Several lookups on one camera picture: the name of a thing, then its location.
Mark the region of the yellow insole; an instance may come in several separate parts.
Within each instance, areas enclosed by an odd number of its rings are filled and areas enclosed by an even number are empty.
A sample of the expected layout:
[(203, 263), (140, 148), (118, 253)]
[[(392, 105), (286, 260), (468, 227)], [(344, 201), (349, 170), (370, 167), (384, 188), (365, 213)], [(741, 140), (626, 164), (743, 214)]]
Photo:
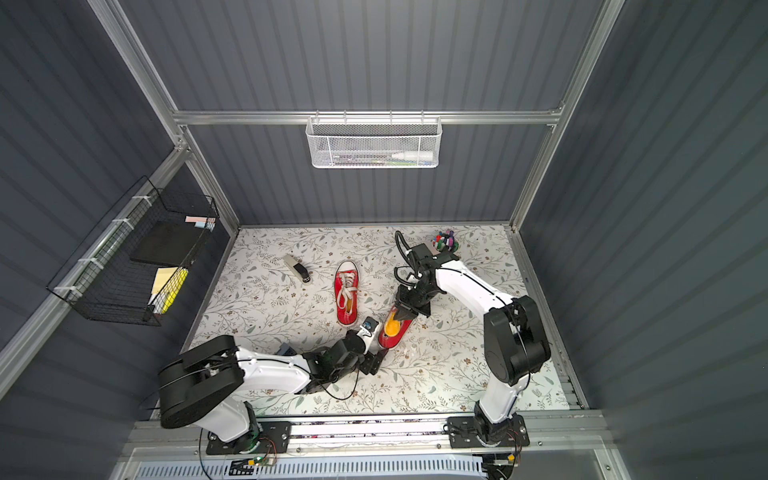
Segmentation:
[(386, 321), (383, 329), (383, 334), (386, 337), (394, 338), (401, 330), (401, 321), (394, 318), (390, 318)]

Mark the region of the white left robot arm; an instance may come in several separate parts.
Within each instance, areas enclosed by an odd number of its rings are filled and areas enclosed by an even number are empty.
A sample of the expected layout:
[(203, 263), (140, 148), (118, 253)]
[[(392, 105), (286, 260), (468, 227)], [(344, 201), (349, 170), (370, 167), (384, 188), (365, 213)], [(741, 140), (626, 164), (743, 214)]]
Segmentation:
[(295, 395), (329, 391), (349, 374), (370, 374), (380, 327), (368, 317), (334, 344), (296, 353), (285, 345), (278, 354), (251, 351), (220, 335), (174, 358), (158, 373), (159, 415), (164, 429), (196, 425), (225, 442), (255, 431), (252, 407), (236, 398), (242, 392), (275, 390)]

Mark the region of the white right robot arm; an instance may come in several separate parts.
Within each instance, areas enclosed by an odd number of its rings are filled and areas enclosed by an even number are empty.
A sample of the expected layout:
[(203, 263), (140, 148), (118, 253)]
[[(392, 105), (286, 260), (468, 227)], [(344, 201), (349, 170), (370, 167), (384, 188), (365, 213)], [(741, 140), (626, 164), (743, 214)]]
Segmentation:
[(549, 341), (538, 306), (531, 297), (504, 293), (473, 273), (455, 253), (434, 253), (425, 244), (410, 246), (402, 233), (396, 248), (411, 274), (403, 278), (394, 269), (398, 290), (392, 320), (401, 324), (393, 336), (398, 344), (410, 323), (431, 315), (431, 302), (450, 295), (482, 320), (483, 351), (490, 379), (476, 402), (476, 429), (501, 427), (511, 420), (517, 399), (551, 359)]

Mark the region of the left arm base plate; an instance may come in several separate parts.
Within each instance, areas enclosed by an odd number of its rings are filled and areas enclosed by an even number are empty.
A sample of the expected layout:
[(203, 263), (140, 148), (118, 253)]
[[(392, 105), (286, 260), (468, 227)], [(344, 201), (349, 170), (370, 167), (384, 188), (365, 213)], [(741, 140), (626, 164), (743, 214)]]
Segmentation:
[(259, 421), (230, 442), (223, 442), (215, 434), (208, 433), (205, 453), (209, 456), (282, 454), (288, 449), (292, 426), (288, 421)]

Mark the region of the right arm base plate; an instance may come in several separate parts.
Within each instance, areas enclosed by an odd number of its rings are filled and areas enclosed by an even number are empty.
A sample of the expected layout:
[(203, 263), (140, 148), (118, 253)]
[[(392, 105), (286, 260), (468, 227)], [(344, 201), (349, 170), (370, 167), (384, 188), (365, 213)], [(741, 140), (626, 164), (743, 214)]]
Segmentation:
[(443, 425), (453, 449), (508, 448), (521, 450), (530, 445), (524, 418), (515, 413), (497, 424), (481, 418), (449, 417)]

